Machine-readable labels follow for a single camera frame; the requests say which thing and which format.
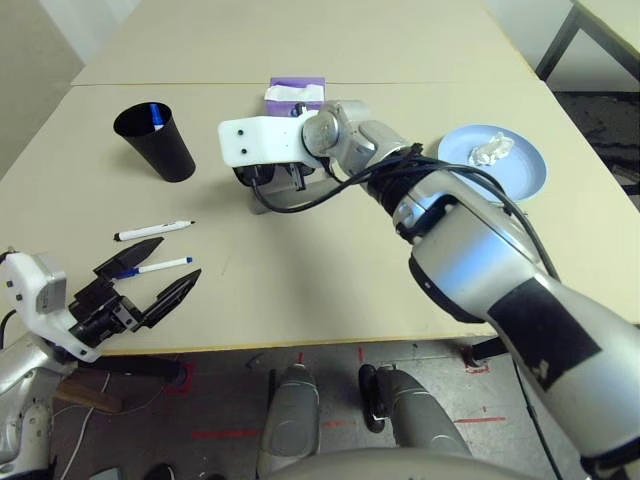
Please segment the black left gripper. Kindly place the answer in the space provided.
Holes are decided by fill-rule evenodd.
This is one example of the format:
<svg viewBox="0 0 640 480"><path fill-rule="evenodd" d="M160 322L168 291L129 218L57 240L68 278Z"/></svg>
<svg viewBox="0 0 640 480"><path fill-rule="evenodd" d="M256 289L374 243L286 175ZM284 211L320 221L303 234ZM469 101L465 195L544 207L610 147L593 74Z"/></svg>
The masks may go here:
<svg viewBox="0 0 640 480"><path fill-rule="evenodd" d="M163 237L155 237L137 242L100 264L93 272L105 279L128 278L163 241ZM116 291L111 281L96 279L74 295L68 309L77 323L69 332L87 346L99 346L115 334L137 330L140 324L153 328L180 305L201 273L202 270L197 269L171 283L143 314Z"/></svg>

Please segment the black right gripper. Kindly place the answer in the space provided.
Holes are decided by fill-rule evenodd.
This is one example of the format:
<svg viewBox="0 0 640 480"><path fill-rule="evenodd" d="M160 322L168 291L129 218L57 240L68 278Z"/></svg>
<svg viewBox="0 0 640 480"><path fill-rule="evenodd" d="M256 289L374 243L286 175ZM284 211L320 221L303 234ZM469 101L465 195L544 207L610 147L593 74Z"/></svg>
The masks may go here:
<svg viewBox="0 0 640 480"><path fill-rule="evenodd" d="M243 166L233 169L238 181L247 188L254 184L254 167ZM312 175L315 169L301 162L281 163L276 165L276 179L269 183L259 185L258 190L262 194L279 194L281 192L304 191L307 188L306 178Z"/></svg>

